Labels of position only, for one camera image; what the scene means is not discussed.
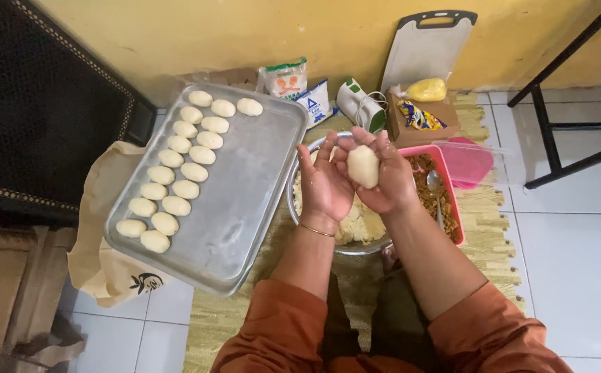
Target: black metal stool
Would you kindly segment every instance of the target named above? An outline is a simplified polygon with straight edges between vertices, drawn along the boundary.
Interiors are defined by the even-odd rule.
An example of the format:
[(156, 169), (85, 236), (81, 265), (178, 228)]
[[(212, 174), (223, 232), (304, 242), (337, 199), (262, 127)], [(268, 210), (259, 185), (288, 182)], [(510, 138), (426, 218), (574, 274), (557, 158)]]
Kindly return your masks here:
[(596, 123), (551, 123), (545, 107), (543, 93), (540, 90), (540, 83), (547, 79), (561, 64), (563, 64), (571, 55), (573, 55), (584, 43), (588, 41), (597, 31), (601, 29), (601, 14), (595, 19), (586, 30), (565, 48), (542, 72), (538, 74), (524, 89), (522, 89), (515, 97), (513, 97), (508, 106), (516, 106), (529, 93), (533, 97), (533, 105), (535, 113), (540, 124), (540, 134), (545, 143), (545, 151), (549, 168), (551, 172), (545, 176), (541, 176), (535, 180), (527, 182), (524, 186), (528, 189), (535, 189), (548, 182), (552, 182), (570, 174), (587, 169), (601, 163), (601, 151), (577, 161), (569, 166), (563, 167), (559, 158), (559, 151), (556, 149), (556, 141), (554, 140), (553, 131), (596, 131), (601, 130), (601, 122)]

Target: spoon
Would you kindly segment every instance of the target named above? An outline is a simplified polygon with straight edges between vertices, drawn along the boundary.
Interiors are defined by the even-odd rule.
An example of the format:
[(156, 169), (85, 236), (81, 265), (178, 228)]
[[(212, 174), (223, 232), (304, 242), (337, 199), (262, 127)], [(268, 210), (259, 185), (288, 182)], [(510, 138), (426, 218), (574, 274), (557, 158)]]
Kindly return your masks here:
[(443, 215), (441, 215), (441, 199), (439, 196), (441, 195), (441, 177), (438, 176), (438, 172), (430, 171), (427, 174), (427, 188), (429, 191), (434, 193), (437, 197), (437, 223), (439, 228), (443, 230)]

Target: mashed potato mixture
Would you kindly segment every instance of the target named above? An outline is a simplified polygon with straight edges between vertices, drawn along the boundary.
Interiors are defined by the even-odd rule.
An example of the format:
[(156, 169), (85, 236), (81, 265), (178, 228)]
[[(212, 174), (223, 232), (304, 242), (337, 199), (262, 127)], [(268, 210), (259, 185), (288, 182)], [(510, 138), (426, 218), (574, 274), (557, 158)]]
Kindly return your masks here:
[[(311, 154), (312, 162), (316, 160), (316, 151)], [(301, 172), (296, 174), (294, 180), (294, 209), (296, 214), (301, 215), (303, 210), (303, 196), (301, 193)], [(344, 245), (351, 241), (362, 241), (365, 245), (378, 240), (385, 234), (385, 226), (381, 217), (376, 212), (369, 209), (358, 198), (354, 196), (354, 204), (346, 218), (340, 222), (340, 229), (335, 234), (335, 241), (338, 245)]]

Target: woman's left hand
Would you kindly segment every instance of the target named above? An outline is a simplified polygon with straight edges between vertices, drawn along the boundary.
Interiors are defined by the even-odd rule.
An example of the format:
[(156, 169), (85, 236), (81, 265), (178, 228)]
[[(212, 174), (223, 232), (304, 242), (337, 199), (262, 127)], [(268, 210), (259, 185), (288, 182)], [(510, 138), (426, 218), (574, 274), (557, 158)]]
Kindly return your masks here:
[(330, 159), (338, 135), (331, 132), (316, 155), (312, 164), (310, 151), (305, 145), (297, 145), (300, 164), (300, 186), (303, 191), (303, 211), (300, 221), (323, 233), (335, 234), (339, 222), (351, 210), (354, 203), (354, 188), (336, 167), (346, 161), (345, 152), (336, 152)]

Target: metal mixing bowl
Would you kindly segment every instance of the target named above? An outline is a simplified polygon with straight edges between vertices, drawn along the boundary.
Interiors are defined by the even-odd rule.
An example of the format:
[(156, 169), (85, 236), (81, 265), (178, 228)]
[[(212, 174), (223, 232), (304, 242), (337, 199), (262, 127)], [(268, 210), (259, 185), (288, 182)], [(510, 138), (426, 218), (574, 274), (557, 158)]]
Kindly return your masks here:
[[(338, 137), (351, 137), (351, 132), (339, 132)], [(311, 143), (307, 148), (310, 149), (310, 154), (319, 149), (319, 146), (324, 142), (326, 138), (322, 138)], [(291, 212), (291, 218), (294, 220), (296, 225), (298, 224), (298, 214), (296, 214), (296, 209), (294, 208), (294, 180), (296, 179), (296, 173), (298, 173), (298, 159), (294, 159), (294, 163), (291, 166), (291, 172), (289, 173), (289, 178), (287, 180), (287, 188), (285, 191), (285, 195), (287, 197), (287, 206), (289, 207), (289, 212)], [(366, 255), (372, 254), (374, 252), (379, 251), (382, 247), (386, 247), (392, 244), (390, 237), (388, 234), (385, 234), (383, 237), (379, 238), (379, 240), (375, 240), (365, 245), (361, 241), (351, 241), (346, 245), (335, 245), (335, 251), (345, 255)]]

